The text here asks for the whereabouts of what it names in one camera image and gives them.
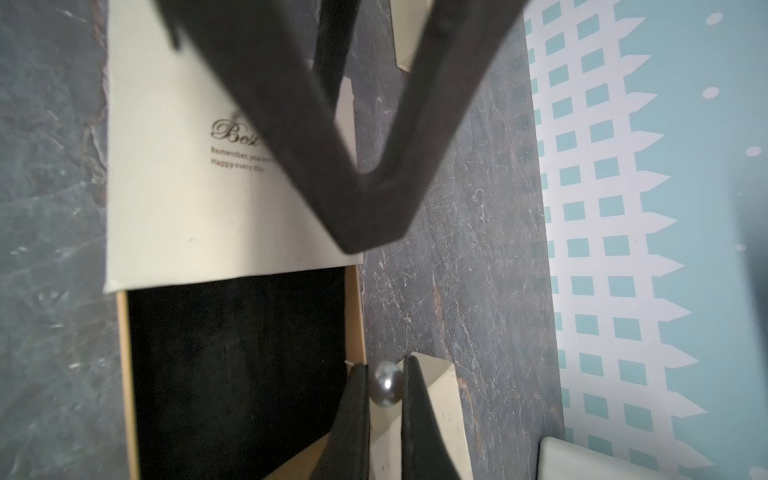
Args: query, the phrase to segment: gray marble countertop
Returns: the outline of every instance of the gray marble countertop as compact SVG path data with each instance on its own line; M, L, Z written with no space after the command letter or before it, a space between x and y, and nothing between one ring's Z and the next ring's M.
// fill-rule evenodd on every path
M290 0L311 52L317 2ZM127 478L114 301L101 293L105 0L0 3L0 476ZM349 56L357 154L373 168L406 75L388 0ZM562 436L522 23L478 91L408 236L366 253L369 359L456 364L475 478L534 478Z

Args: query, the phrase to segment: gray pearl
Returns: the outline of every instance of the gray pearl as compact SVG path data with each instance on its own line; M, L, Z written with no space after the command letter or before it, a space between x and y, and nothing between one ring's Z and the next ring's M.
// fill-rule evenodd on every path
M387 360L380 362L370 373L368 390L376 405L395 405L402 399L402 370Z

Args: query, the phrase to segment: white dot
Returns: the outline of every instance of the white dot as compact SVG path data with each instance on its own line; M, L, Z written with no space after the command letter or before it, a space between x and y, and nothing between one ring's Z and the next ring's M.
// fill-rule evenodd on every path
M709 87L707 90L702 92L701 96L709 100L710 98L715 98L719 93L720 89L718 87Z
M723 14L720 12L713 13L707 17L707 25L715 25L717 22L723 19Z

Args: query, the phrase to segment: teal square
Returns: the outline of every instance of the teal square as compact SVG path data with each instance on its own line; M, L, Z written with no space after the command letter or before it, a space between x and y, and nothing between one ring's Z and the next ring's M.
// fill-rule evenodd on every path
M584 394L584 411L590 415L608 418L608 400L596 395Z
M558 33L554 37L544 42L544 47L547 51L547 55L552 55L556 51L560 51L565 48L565 35Z
M569 131L554 138L554 143L559 151L576 148L576 131Z
M624 199L621 195L616 197L605 197L598 200L601 217L615 217L624 215Z
M568 80L568 66L562 65L549 72L549 86L554 87Z
M581 183L581 170L578 165L560 169L560 185L566 187Z
M654 419L649 409L644 409L636 405L624 404L624 421L630 427L652 432L654 430Z
M597 180L601 178L616 177L619 174L619 159L616 157L605 158L594 162L594 177Z
M642 340L640 334L640 320L614 317L614 332L616 338L625 340Z
M587 53L581 57L581 72L587 73L593 71L595 68L599 68L605 65L605 57L603 56L603 49L599 48L591 53Z
M594 450L611 457L614 456L614 447L608 440L601 439L600 437L587 435L587 446L590 450Z
M574 295L594 295L591 276L572 276L571 289Z
M603 357L599 355L589 355L588 353L579 353L578 362L581 367L581 373L604 376Z
M595 88L590 88L586 92L587 94L587 108L599 105L611 98L608 96L608 84L598 85Z
M645 364L640 362L619 360L619 378L622 382L648 385L645 377Z
M634 298L634 278L631 276L609 276L608 292L611 296Z
M629 237L617 235L616 237L603 237L606 257L625 257L629 255Z
M583 22L579 22L578 25L576 25L576 31L578 32L579 40L592 35L596 31L600 31L600 19L598 18L598 14L594 14Z
M570 258L589 257L589 240L586 238L572 238L568 242L568 256Z
M659 471L659 461L656 460L656 457L639 450L629 449L629 461L635 465Z
M576 333L586 335L600 335L598 329L598 316L576 314Z
M589 136L592 143L608 140L614 137L614 121L606 120L589 126Z
M574 105L571 97L558 100L552 104L552 117L560 118L574 113Z
M560 9L560 2L557 2L549 5L544 9L544 11L541 13L541 20L544 22L544 25L546 25L547 23L553 22L554 20L560 18L560 15L563 14Z
M587 218L584 213L584 202L574 202L572 204L563 205L563 214L565 215L566 222Z

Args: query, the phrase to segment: cardboard box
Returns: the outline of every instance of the cardboard box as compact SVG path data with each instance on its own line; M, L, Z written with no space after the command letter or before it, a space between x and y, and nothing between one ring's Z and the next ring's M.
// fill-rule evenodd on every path
M118 292L117 302L128 465L131 480L138 480L141 477L140 458L143 452L139 449L137 437L137 402L134 394L134 349L131 347L131 305L128 302L127 292ZM346 359L351 363L366 363L366 346L363 332L357 267L347 266L344 272L344 342ZM325 437L318 438L315 443L294 456L267 478L270 480L309 478L317 460L322 455L325 442Z

